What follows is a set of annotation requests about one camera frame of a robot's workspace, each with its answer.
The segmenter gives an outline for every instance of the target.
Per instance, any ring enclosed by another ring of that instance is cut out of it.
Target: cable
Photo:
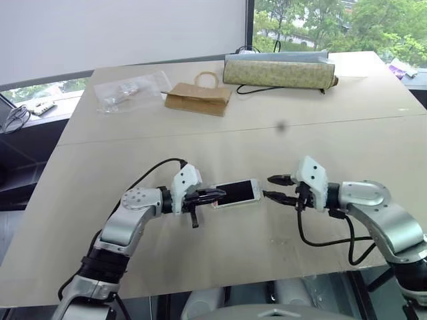
[[[282,50],[282,43],[280,41],[276,40],[276,43],[274,43],[274,49],[273,49],[274,53],[276,52],[276,48],[278,45],[279,45],[279,51],[278,52],[280,52],[280,50]]]
[[[350,242],[350,248],[348,249],[348,262],[351,265],[358,265],[361,262],[363,262],[363,260],[365,260],[365,258],[371,253],[372,250],[374,250],[374,248],[376,246],[375,243],[371,244],[371,246],[369,246],[369,248],[367,248],[367,250],[365,252],[363,252],[363,254],[360,256],[359,259],[357,259],[356,261],[353,261],[354,243],[356,241],[372,240],[372,238],[371,237],[354,237],[353,223],[348,216],[344,216],[344,219],[347,221],[348,227],[350,229],[350,238],[335,240],[335,241],[329,241],[329,242],[323,242],[323,243],[314,243],[314,242],[308,241],[306,239],[306,237],[304,235],[304,230],[302,229],[302,206],[300,206],[300,205],[297,206],[297,218],[298,218],[298,231],[300,232],[301,240],[309,246],[327,247],[330,245],[337,245],[340,243]]]
[[[27,109],[26,105],[22,105],[18,108],[14,108],[11,110],[11,112],[9,113],[9,115],[6,118],[5,123],[3,124],[2,128],[3,128],[3,132],[4,134],[10,134],[10,133],[14,133],[18,130],[20,130],[24,124],[26,124],[29,120],[29,118],[31,117],[30,112]],[[19,121],[21,122],[17,128],[15,128],[14,130],[11,131],[7,131],[7,128],[14,122]]]
[[[11,314],[12,314],[12,308],[7,308],[3,316],[1,317],[1,320],[8,320]]]
[[[369,246],[369,248],[367,248],[367,250],[365,250],[365,252],[363,252],[363,254],[360,256],[359,259],[357,260],[353,260],[353,253],[354,253],[354,227],[353,227],[353,223],[350,220],[349,217],[346,216],[346,221],[348,223],[348,228],[350,229],[350,248],[348,249],[348,263],[351,265],[358,265],[359,263],[361,263],[363,260],[365,260],[365,258],[371,253],[372,250],[375,249],[376,244],[373,243]]]
[[[184,168],[185,167],[185,165],[187,164],[187,161],[186,160],[184,160],[184,159],[180,159],[180,158],[169,158],[169,159],[166,159],[166,160],[163,160],[163,161],[161,161],[161,162],[159,162],[157,165],[154,165],[150,170],[148,170],[146,173],[144,173],[136,182],[134,182],[134,183],[132,183],[132,185],[129,187],[129,188],[127,188],[127,190],[130,190],[130,189],[132,189],[133,187],[135,187],[138,183],[140,183],[142,180],[144,180],[151,172],[153,172],[154,170],[156,170],[158,167],[160,167],[161,165],[164,165],[165,163],[168,163],[168,162],[172,162],[172,161],[178,161],[179,162],[179,166],[181,167],[181,169],[182,168]],[[113,215],[113,213],[115,213],[115,211],[117,210],[117,208],[120,206],[120,200],[116,203],[116,205],[115,205],[115,207],[114,207],[114,209],[113,209],[113,211],[110,213],[110,215],[109,215],[109,218]],[[99,234],[102,232],[102,230],[99,230],[94,236],[93,236],[93,238],[92,238],[92,240],[91,240],[91,244],[90,244],[90,246],[89,246],[89,249],[87,250],[87,254],[86,255],[89,255],[90,253],[91,253],[91,251],[92,251],[92,249],[93,249],[93,245],[95,244],[95,242],[96,242],[96,239],[98,238],[98,236],[99,236]],[[66,282],[64,282],[64,284],[62,284],[62,286],[60,286],[60,288],[58,289],[58,292],[57,292],[57,295],[58,295],[58,298],[59,298],[59,300],[62,300],[62,298],[63,298],[63,294],[62,294],[62,292],[63,292],[63,290],[64,290],[64,288],[66,287],[66,286],[68,286],[69,284],[70,284],[70,282],[72,282],[73,281],[73,278],[74,278],[74,276],[76,276],[78,273],[80,272],[80,269],[79,270],[77,270],[70,278],[68,278],[68,280],[66,280]]]
[[[127,312],[126,306],[123,303],[123,301],[121,300],[120,296],[118,293],[115,294],[115,300],[117,301],[117,304],[119,305],[121,312],[123,312],[123,315],[125,316],[126,320],[131,320],[131,316],[129,314],[129,312]]]
[[[148,297],[148,303],[149,303],[149,318],[150,320],[153,320],[153,305],[151,303],[151,296]]]
[[[256,89],[256,90],[252,90],[252,91],[246,91],[246,92],[241,92],[239,91],[241,88],[243,88],[245,85],[240,85],[237,89],[236,89],[236,93],[238,93],[239,95],[249,95],[250,93],[255,93],[255,92],[261,92],[261,91],[267,91],[267,90],[273,90],[273,89],[283,89],[284,87],[268,87],[268,88],[262,88],[262,89]]]
[[[239,54],[241,50],[246,49],[246,48],[249,48],[249,49],[250,49],[250,50],[252,50],[252,51],[255,51],[255,52],[261,53],[261,51],[260,51],[257,47],[255,47],[254,45],[242,45],[241,47],[238,47],[238,48],[236,49],[236,52],[235,52],[235,53],[236,53],[236,54]]]
[[[335,241],[329,241],[329,242],[323,242],[323,243],[314,243],[314,242],[311,242],[311,241],[307,240],[306,236],[304,235],[304,230],[302,229],[302,217],[301,217],[302,214],[301,214],[301,212],[302,212],[302,208],[298,206],[298,208],[297,208],[298,230],[300,232],[301,240],[305,244],[310,245],[312,247],[327,247],[329,245],[337,245],[337,244],[340,244],[340,243],[347,243],[347,242],[351,241],[350,238],[341,239],[341,240],[335,240]],[[345,216],[345,219],[347,220],[347,222],[350,220],[350,218],[347,217],[347,216]],[[354,238],[354,241],[364,241],[364,240],[372,240],[372,238],[371,237],[357,237],[357,238]]]

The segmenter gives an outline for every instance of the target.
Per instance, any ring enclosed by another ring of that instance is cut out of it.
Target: black cable
[[[279,45],[279,51],[278,52],[280,52],[280,50],[282,50],[282,43],[280,41],[276,40],[276,43],[274,43],[274,49],[273,49],[274,53],[276,52],[276,48],[278,45]]]
[[[314,243],[311,242],[309,240],[306,239],[306,236],[304,235],[304,230],[302,229],[302,208],[300,206],[298,206],[297,208],[297,218],[298,218],[298,230],[300,232],[300,237],[301,240],[307,244],[310,245],[312,247],[327,247],[329,245],[338,245],[340,243],[347,243],[347,242],[351,242],[352,239],[351,238],[347,238],[347,239],[341,239],[341,240],[335,240],[335,241],[329,241],[329,242],[323,242],[323,243]],[[347,220],[347,222],[350,220],[349,217],[345,216],[345,219]],[[364,240],[372,240],[371,237],[357,237],[354,238],[354,241],[364,241]]]
[[[350,239],[351,239],[351,241],[350,241],[350,248],[348,249],[348,263],[351,264],[351,265],[358,265],[363,260],[365,260],[365,258],[371,253],[372,250],[375,249],[376,244],[375,243],[371,244],[369,246],[369,248],[367,248],[367,250],[365,250],[365,252],[363,252],[363,254],[360,256],[360,258],[354,261],[353,260],[354,241],[355,241],[355,238],[354,238],[354,227],[353,227],[353,223],[350,220],[350,218],[347,217],[347,216],[345,216],[345,218],[346,218],[346,221],[348,223],[348,228],[350,229]]]
[[[180,168],[182,169],[182,168],[184,168],[184,166],[187,164],[187,161],[186,160],[184,160],[184,159],[180,159],[180,158],[169,158],[169,159],[166,159],[166,160],[163,160],[163,161],[161,161],[161,162],[159,162],[157,165],[154,165],[150,170],[148,170],[146,173],[144,173],[143,175],[142,175],[142,177],[140,177],[136,182],[134,182],[134,183],[132,183],[132,185],[129,187],[129,188],[127,188],[127,190],[130,190],[130,189],[132,189],[133,187],[135,187],[138,183],[140,183],[142,180],[144,180],[151,172],[153,172],[154,170],[156,170],[158,167],[160,167],[161,165],[164,165],[165,163],[168,163],[168,162],[172,162],[172,161],[177,161],[177,162],[179,162],[179,166],[180,166]],[[113,211],[110,213],[110,215],[109,215],[109,218],[113,215],[113,213],[117,210],[117,208],[120,206],[120,200],[116,203],[116,205],[115,205],[115,207],[114,207],[114,209],[113,209]],[[91,253],[91,251],[92,251],[92,249],[93,249],[93,245],[95,244],[95,241],[96,241],[96,239],[97,239],[97,237],[98,237],[98,235],[100,234],[102,232],[102,230],[99,230],[94,236],[93,236],[93,238],[92,238],[92,240],[91,240],[91,244],[90,244],[90,246],[89,246],[89,249],[87,250],[87,254],[86,255],[89,255],[90,253]],[[63,298],[63,295],[62,295],[62,292],[63,292],[63,290],[64,290],[64,288],[66,287],[66,286],[68,286],[69,284],[70,284],[70,282],[72,282],[73,281],[73,278],[74,278],[74,276],[75,275],[77,275],[78,273],[80,272],[80,269],[79,270],[77,270],[70,278],[68,278],[68,280],[66,280],[66,282],[64,282],[64,284],[62,284],[62,286],[60,286],[60,288],[58,289],[58,293],[57,293],[57,295],[58,295],[58,298],[59,298],[59,300],[62,300],[62,298]]]
[[[354,243],[356,241],[372,240],[372,238],[371,237],[354,237],[354,226],[353,226],[353,223],[348,216],[344,216],[344,219],[347,221],[348,228],[350,229],[350,238],[335,240],[335,241],[329,241],[329,242],[323,242],[323,243],[314,243],[314,242],[308,241],[306,239],[306,237],[304,236],[304,230],[302,229],[302,206],[301,205],[297,206],[297,217],[298,217],[298,230],[300,232],[301,240],[307,245],[310,245],[312,247],[327,247],[329,245],[337,245],[340,243],[350,242],[350,248],[348,249],[348,263],[351,265],[358,265],[361,262],[363,262],[363,260],[365,260],[365,258],[376,247],[375,243],[371,244],[371,246],[369,246],[369,248],[367,248],[367,250],[365,252],[363,252],[363,254],[359,257],[359,259],[354,261],[353,260]]]
[[[250,48],[250,50],[252,50],[252,51],[261,53],[261,51],[257,47],[255,47],[254,45],[242,45],[241,47],[238,47],[236,49],[235,53],[238,54],[238,53],[240,53],[241,50],[246,49],[246,48]]]
[[[10,134],[10,133],[14,133],[18,130],[20,130],[24,124],[26,124],[29,120],[29,118],[31,117],[30,112],[27,109],[26,105],[22,105],[18,108],[14,108],[11,110],[10,114],[7,116],[6,121],[4,124],[2,124],[2,129],[4,134]],[[19,121],[20,124],[18,125],[18,127],[14,130],[11,131],[7,131],[7,128],[14,122]]]
[[[273,89],[283,89],[284,88],[284,87],[268,87],[268,88],[256,89],[256,90],[252,90],[252,91],[240,92],[239,89],[243,88],[244,86],[245,85],[240,85],[236,89],[236,93],[238,93],[239,95],[249,95],[250,93],[273,90]]]
[[[368,289],[368,292],[374,292],[375,290],[377,290],[379,287],[381,287],[383,284],[385,284],[387,281],[389,281],[393,277],[394,277],[393,268],[388,268],[378,278],[373,280],[373,282],[371,282],[366,288]]]
[[[6,311],[4,312],[3,316],[1,317],[1,320],[8,320],[11,312],[12,312],[12,308],[7,308]]]
[[[117,304],[119,305],[121,312],[123,312],[123,315],[125,316],[125,320],[131,320],[131,316],[129,312],[127,312],[126,306],[123,303],[123,300],[121,300],[118,293],[115,294],[115,300],[117,301]]]

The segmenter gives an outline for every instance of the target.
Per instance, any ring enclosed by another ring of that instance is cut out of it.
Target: patterned wrapping paper
[[[229,60],[224,68],[224,83],[329,89],[338,83],[335,65],[277,61]]]

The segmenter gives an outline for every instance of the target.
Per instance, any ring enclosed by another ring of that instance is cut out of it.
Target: phone screen
[[[218,199],[218,205],[227,205],[254,198],[250,180],[230,183],[228,185],[217,185],[216,188],[224,190],[227,193],[225,197]]]

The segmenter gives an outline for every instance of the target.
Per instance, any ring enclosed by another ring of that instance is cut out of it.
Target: bag handle
[[[218,88],[218,84],[219,84],[219,80],[218,80],[218,76],[216,75],[216,73],[211,72],[211,71],[202,71],[201,73],[199,73],[198,75],[195,76],[194,78],[194,84],[199,86],[199,79],[201,75],[211,75],[212,77],[215,78],[215,88]]]

